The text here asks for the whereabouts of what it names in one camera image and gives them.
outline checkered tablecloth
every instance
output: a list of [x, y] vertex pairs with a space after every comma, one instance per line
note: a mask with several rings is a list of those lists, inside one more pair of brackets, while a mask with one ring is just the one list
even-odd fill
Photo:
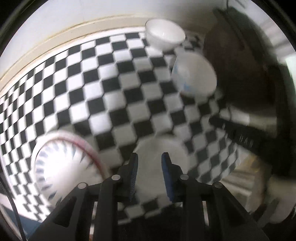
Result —
[[[201, 52], [197, 36], [179, 47]], [[189, 175], [204, 183], [219, 181], [237, 165], [235, 144], [208, 119], [229, 118], [216, 92], [196, 102], [182, 96], [170, 79], [175, 52], [147, 44], [144, 33], [129, 32], [71, 47], [31, 69], [0, 98], [1, 162], [17, 200], [37, 220], [53, 210], [32, 182], [31, 154], [38, 138], [70, 126], [94, 139], [101, 159], [113, 173], [129, 159], [138, 141], [156, 134], [177, 136], [190, 156]], [[119, 204], [119, 219], [150, 216], [168, 205], [135, 195]]]

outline wall molding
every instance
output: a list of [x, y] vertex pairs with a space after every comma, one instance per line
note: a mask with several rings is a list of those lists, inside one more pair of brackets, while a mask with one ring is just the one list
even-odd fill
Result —
[[[71, 43], [71, 41], [76, 41], [79, 38], [85, 38], [89, 34], [93, 34], [96, 32], [125, 27], [143, 27], [149, 18], [151, 18], [151, 16], [112, 16], [86, 23], [81, 23], [57, 33], [56, 35], [40, 43], [33, 49], [29, 50], [0, 77], [0, 94], [2, 95], [5, 91], [8, 90], [8, 88], [10, 87], [9, 83], [11, 81], [17, 81], [16, 77], [21, 78], [21, 76], [19, 75], [25, 74], [24, 70], [27, 69], [26, 67], [28, 65], [32, 65], [35, 62], [38, 62], [40, 59], [42, 59], [42, 57], [48, 54], [49, 51], [53, 51], [55, 48], [66, 46]], [[205, 28], [197, 25], [196, 23], [182, 22], [176, 19], [172, 20], [180, 24], [180, 26], [184, 29], [199, 32], [201, 34], [205, 34], [207, 32]]]

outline white ceramic cup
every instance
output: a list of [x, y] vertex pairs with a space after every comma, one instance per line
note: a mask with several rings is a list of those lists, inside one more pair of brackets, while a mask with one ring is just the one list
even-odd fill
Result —
[[209, 61], [199, 53], [182, 51], [172, 70], [177, 89], [187, 96], [209, 96], [217, 87], [217, 76]]
[[147, 42], [154, 48], [169, 51], [184, 42], [184, 30], [166, 19], [150, 19], [145, 24]]

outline white cup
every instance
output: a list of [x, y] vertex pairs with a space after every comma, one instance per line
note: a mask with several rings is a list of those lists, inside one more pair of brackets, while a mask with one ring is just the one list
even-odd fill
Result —
[[177, 89], [187, 96], [209, 96], [217, 87], [217, 76], [209, 61], [196, 52], [182, 51], [172, 70]]

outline black cable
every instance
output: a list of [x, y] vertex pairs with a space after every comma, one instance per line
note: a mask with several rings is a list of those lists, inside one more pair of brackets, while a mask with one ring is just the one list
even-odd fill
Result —
[[3, 181], [3, 179], [1, 178], [1, 176], [0, 176], [0, 186], [4, 190], [6, 196], [8, 197], [8, 200], [9, 200], [11, 206], [12, 206], [12, 210], [13, 210], [13, 212], [15, 214], [15, 218], [17, 220], [17, 225], [18, 225], [18, 228], [19, 228], [19, 231], [20, 231], [20, 235], [22, 237], [22, 241], [27, 241], [24, 229], [22, 228], [22, 223], [20, 221], [20, 216], [18, 214], [17, 207], [15, 206], [15, 203], [14, 203], [14, 201], [12, 199], [12, 196], [11, 196], [10, 192], [7, 190], [6, 185], [5, 185], [4, 181]]

